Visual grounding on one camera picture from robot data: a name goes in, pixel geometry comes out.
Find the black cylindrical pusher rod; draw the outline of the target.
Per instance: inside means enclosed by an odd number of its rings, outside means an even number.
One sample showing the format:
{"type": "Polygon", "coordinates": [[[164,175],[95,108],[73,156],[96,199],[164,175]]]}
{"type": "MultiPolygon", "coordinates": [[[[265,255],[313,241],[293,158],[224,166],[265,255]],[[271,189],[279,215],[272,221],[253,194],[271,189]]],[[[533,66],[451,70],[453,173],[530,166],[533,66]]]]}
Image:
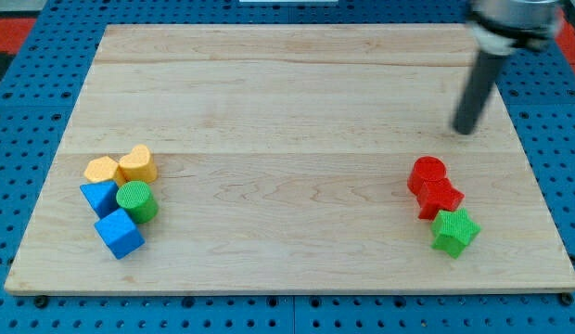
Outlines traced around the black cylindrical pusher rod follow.
{"type": "Polygon", "coordinates": [[[476,130],[506,60],[507,56],[478,52],[452,120],[452,128],[458,134],[471,135],[476,130]]]}

